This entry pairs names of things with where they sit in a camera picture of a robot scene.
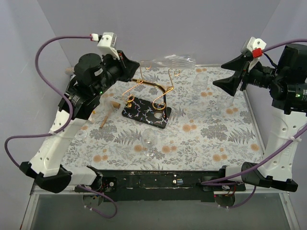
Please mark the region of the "ribbed glass tumbler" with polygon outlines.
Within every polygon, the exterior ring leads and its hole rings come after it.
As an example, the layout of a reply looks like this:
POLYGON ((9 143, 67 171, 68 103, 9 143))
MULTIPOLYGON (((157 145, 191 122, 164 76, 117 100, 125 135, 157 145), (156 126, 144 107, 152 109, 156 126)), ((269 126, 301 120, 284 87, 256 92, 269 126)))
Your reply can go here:
POLYGON ((193 96, 191 101, 190 101, 190 105, 192 106, 199 106, 201 104, 202 100, 200 97, 198 96, 193 96))

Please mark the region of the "ribbed champagne flute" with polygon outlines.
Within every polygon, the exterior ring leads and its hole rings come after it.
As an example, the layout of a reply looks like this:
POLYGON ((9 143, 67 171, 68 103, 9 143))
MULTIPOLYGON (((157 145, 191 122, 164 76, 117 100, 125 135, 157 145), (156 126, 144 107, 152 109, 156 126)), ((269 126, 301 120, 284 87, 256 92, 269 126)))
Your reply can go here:
POLYGON ((141 60, 141 66, 153 68, 173 68, 173 69, 193 69, 196 66, 196 59, 191 54, 176 55, 159 57, 152 60, 141 60))

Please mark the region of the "stemless clear glass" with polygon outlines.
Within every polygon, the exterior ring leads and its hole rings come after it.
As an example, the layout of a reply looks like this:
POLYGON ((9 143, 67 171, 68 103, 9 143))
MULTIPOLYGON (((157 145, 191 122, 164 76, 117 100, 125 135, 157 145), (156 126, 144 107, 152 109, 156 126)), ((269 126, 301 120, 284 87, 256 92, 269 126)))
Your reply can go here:
POLYGON ((222 92, 218 98, 217 98, 217 101, 216 101, 216 108, 217 108, 217 111, 215 111, 211 118, 216 120, 220 117, 222 111, 224 109, 227 109, 231 106, 231 104, 233 103, 234 101, 234 97, 229 95, 228 93, 226 92, 222 92))

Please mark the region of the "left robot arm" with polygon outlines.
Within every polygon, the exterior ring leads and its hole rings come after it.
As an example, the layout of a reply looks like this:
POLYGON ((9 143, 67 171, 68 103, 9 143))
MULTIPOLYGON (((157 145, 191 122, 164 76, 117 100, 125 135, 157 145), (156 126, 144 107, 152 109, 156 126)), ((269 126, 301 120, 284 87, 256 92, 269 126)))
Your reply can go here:
POLYGON ((102 186, 102 174, 92 166, 70 168, 61 164, 75 135, 99 106, 100 97, 117 81, 131 81, 140 64, 118 51, 111 54, 88 53, 74 67, 54 123, 36 155, 22 162, 19 169, 42 189, 59 193, 69 185, 85 185, 96 192, 102 186))

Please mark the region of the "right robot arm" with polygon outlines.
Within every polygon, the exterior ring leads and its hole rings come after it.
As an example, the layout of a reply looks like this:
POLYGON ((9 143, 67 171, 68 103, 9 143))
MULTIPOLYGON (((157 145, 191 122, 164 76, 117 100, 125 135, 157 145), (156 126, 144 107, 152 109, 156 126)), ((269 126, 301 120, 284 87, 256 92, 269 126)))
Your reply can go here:
POLYGON ((233 76, 213 82, 231 96, 253 85, 268 89, 272 98, 272 126, 264 159, 260 163, 224 166, 217 184, 225 191, 235 182, 287 192, 298 188, 292 166, 300 137, 307 130, 307 47, 301 40, 286 42, 278 64, 252 64, 266 52, 263 48, 242 52, 222 65, 232 70, 233 76))

